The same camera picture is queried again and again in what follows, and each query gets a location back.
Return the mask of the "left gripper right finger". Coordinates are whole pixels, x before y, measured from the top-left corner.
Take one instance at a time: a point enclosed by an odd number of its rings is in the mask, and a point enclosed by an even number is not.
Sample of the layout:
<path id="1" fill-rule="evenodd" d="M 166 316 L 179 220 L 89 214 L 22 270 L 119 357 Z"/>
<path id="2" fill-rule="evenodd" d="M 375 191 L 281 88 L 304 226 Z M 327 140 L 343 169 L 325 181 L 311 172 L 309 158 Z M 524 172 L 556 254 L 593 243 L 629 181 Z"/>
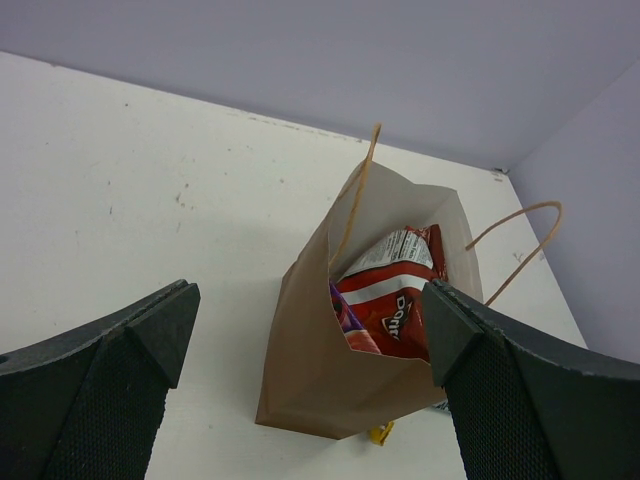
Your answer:
<path id="1" fill-rule="evenodd" d="M 637 364 L 560 340 L 439 280 L 425 285 L 422 306 L 467 478 L 638 478 Z"/>

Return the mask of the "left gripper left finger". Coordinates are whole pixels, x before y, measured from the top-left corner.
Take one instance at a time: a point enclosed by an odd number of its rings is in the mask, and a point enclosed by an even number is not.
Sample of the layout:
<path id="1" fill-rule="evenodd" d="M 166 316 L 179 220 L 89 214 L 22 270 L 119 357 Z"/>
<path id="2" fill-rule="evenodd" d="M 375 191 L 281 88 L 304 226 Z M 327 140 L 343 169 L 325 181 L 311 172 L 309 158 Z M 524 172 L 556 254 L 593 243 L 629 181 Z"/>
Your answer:
<path id="1" fill-rule="evenodd" d="M 179 280 L 2 354 L 2 478 L 144 478 L 200 300 Z"/>

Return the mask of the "grey snack packet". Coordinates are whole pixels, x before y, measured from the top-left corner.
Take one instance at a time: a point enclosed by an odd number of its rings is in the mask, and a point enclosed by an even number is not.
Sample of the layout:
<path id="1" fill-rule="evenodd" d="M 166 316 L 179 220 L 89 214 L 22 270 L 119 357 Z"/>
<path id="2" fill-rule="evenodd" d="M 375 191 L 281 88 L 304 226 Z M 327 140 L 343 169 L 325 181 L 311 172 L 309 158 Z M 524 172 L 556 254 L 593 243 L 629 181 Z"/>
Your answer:
<path id="1" fill-rule="evenodd" d="M 431 405 L 431 408 L 445 414 L 451 414 L 450 408 L 449 408 L 449 402 L 447 400 L 442 400 L 440 402 L 437 402 Z"/>

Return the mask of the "yellow snack packet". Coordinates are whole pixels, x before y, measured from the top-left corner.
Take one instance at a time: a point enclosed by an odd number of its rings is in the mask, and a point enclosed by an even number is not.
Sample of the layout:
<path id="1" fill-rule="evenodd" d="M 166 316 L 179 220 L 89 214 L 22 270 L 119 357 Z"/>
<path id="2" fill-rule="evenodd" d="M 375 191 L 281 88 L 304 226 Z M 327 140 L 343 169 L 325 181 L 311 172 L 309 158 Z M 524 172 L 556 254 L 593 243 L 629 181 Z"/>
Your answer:
<path id="1" fill-rule="evenodd" d="M 368 431 L 369 440 L 377 446 L 384 446 L 389 435 L 393 431 L 395 422 L 390 421 L 381 425 L 378 425 Z"/>

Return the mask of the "purple Fox's candy bag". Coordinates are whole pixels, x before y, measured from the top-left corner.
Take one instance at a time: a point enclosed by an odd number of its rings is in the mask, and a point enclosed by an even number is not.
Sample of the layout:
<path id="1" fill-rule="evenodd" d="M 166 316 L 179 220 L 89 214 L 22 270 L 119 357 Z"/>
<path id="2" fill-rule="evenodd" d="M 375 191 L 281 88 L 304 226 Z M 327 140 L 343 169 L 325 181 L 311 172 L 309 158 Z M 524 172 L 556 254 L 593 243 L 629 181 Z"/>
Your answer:
<path id="1" fill-rule="evenodd" d="M 372 286 L 357 290 L 340 292 L 336 285 L 329 282 L 329 291 L 334 313 L 351 350 L 381 355 L 376 342 L 354 313 L 353 306 L 370 302 L 376 298 Z"/>

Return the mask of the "red Doritos chip bag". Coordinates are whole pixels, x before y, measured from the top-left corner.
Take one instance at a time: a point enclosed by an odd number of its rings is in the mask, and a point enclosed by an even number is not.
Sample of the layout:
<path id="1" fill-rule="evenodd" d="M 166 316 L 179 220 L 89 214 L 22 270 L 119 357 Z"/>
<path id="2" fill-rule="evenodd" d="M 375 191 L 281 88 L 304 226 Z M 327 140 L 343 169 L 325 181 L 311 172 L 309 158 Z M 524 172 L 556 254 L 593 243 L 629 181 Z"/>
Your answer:
<path id="1" fill-rule="evenodd" d="M 334 284 L 340 292 L 372 286 L 376 298 L 354 313 L 385 356 L 430 360 L 421 295 L 448 278 L 440 226 L 406 226 L 379 240 Z"/>

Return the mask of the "brown paper bag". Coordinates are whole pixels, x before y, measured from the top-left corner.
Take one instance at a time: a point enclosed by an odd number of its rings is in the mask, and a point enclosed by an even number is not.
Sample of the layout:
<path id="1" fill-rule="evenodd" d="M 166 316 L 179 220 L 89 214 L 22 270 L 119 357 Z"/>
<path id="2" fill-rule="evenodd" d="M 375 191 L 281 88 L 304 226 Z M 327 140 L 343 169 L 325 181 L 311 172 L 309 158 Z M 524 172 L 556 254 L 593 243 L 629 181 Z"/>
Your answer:
<path id="1" fill-rule="evenodd" d="M 366 156 L 283 277 L 256 423 L 382 443 L 395 420 L 442 402 L 422 291 L 442 280 L 490 305 L 479 242 L 456 191 Z"/>

